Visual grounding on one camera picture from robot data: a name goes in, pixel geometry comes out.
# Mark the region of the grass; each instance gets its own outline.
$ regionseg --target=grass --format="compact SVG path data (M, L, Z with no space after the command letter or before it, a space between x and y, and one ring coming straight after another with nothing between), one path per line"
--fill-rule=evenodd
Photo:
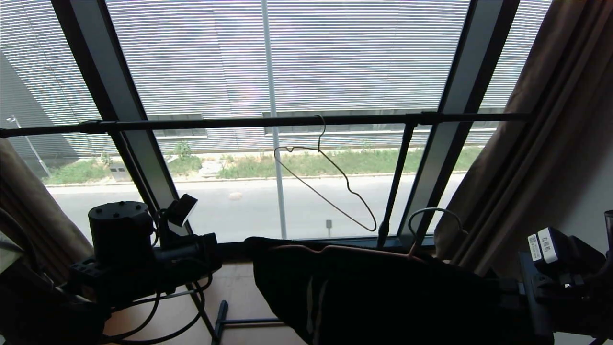
M456 171L467 170L479 155L481 148L465 147L455 166ZM409 151L404 173L414 173L419 167L423 149ZM393 173L398 159L398 150L342 150L326 152L346 174ZM219 178L239 179L246 177L275 176L275 161L271 155L258 157L224 157L228 164L219 172ZM322 155L311 152L296 152L283 155L283 164L298 176L338 175L340 172ZM284 176L290 173L283 169Z
M60 168L52 168L51 176L44 177L42 180L47 185L82 184L99 181L108 176L111 176L109 169L92 159L76 161Z
M197 156L186 156L177 158L168 163L170 175L174 176L189 176L197 173L202 167L202 159Z

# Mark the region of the utility box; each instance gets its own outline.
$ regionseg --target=utility box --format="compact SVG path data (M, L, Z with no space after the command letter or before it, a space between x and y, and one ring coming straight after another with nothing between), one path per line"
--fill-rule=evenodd
M132 180L130 173L126 169L126 165L122 162L113 162L110 164L109 169L115 182L129 182Z

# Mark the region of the white label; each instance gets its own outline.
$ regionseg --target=white label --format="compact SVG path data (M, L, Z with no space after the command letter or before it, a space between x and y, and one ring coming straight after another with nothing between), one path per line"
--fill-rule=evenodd
M543 258L546 263L552 263L558 260L558 255L555 253L554 243L551 239L551 233L548 228L545 228L538 232L538 238L541 241L541 248L543 250Z
M541 249L538 247L536 234L528 236L528 244L530 245L530 253L532 253L532 261L540 260L542 258Z

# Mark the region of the road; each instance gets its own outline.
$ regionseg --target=road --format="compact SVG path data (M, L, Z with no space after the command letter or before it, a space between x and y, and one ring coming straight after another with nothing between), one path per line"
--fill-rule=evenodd
M453 175L443 193L440 206L446 206L463 174ZM408 199L414 176L403 176L396 207L392 212L390 233L395 233ZM339 208L372 228L373 221L360 199L350 194L342 178L306 180ZM378 222L385 212L392 176L351 177L350 184L362 195ZM288 238L327 238L326 220L332 221L331 237L369 236L372 233L320 199L295 179L283 181ZM177 184L179 194L188 193L199 200L189 221L197 234L215 232L219 242L242 241L249 236L281 237L281 226L274 180L186 182ZM92 187L50 187L49 191L68 217L91 242L87 213L93 207L116 201L141 201L133 185ZM440 215L436 215L436 224Z

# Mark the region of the brown curtain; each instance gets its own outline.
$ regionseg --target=brown curtain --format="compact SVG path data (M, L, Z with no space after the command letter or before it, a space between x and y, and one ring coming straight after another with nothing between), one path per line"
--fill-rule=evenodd
M73 262L93 254L91 244L6 139L0 139L0 207L24 229L40 266L57 284L66 280ZM1 220L0 228L19 242L19 234Z
M437 257L478 274L494 263L517 274L513 253L540 230L530 217L552 198L543 186L610 98L612 9L612 1L552 2L505 110L533 112L533 121L501 124L477 157L447 207L468 233L443 217Z

